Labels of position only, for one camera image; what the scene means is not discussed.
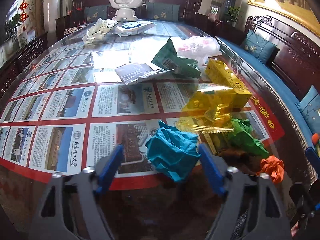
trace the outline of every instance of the golden picture frame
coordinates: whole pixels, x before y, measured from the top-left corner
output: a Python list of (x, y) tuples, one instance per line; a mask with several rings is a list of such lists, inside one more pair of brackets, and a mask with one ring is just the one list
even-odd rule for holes
[(248, 4), (288, 17), (320, 38), (320, 23), (305, 0), (248, 0)]

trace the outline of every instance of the crumpled blue paper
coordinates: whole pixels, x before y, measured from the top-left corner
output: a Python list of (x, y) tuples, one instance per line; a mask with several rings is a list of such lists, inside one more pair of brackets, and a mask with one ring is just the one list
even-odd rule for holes
[(160, 128), (146, 142), (148, 159), (174, 182), (183, 182), (196, 165), (200, 154), (196, 151), (198, 135), (181, 132), (159, 121)]

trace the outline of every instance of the green plant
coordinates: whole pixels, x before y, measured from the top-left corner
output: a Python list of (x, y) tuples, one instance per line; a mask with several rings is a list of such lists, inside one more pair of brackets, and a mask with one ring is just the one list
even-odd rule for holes
[(4, 29), (9, 35), (9, 38), (16, 35), (18, 31), (18, 26), (22, 24), (22, 21), (20, 20), (21, 14), (16, 14), (12, 16), (11, 19), (6, 21), (6, 24), (4, 25)]
[(240, 7), (229, 7), (228, 11), (225, 13), (226, 21), (236, 23), (238, 21), (239, 13)]

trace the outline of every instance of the metal screw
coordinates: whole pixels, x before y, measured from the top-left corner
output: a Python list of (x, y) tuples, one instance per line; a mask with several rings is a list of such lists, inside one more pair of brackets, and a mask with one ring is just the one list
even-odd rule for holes
[(270, 176), (267, 173), (260, 173), (260, 177), (263, 179), (270, 179)]
[(54, 174), (52, 174), (52, 178), (53, 179), (58, 179), (62, 177), (62, 173), (61, 172), (56, 172)]
[(232, 172), (232, 173), (237, 173), (239, 170), (238, 170), (238, 168), (236, 168), (236, 167), (229, 166), (229, 167), (227, 168), (227, 171)]
[(83, 169), (84, 173), (92, 173), (94, 171), (95, 171), (94, 167), (86, 167)]

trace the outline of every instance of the orange ball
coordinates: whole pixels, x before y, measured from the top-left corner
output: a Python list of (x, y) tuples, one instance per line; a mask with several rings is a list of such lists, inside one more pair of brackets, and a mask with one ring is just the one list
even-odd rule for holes
[(317, 145), (319, 143), (319, 139), (320, 139), (320, 136), (319, 134), (315, 133), (312, 137), (311, 137), (311, 141), (313, 143), (313, 145)]

